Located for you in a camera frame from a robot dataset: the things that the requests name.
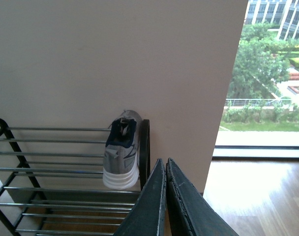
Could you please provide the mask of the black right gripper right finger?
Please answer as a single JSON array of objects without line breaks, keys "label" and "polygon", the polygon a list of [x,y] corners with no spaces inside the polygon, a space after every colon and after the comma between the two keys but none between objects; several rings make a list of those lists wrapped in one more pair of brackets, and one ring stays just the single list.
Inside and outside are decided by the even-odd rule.
[{"label": "black right gripper right finger", "polygon": [[166,199],[174,236],[236,236],[237,233],[212,209],[176,162],[166,165]]}]

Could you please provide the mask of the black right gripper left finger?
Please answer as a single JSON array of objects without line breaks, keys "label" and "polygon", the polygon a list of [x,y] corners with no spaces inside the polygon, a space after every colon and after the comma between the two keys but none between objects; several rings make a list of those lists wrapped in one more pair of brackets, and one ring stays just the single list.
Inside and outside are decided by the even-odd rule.
[{"label": "black right gripper left finger", "polygon": [[166,173],[162,159],[157,159],[132,210],[115,236],[162,236],[166,211]]}]

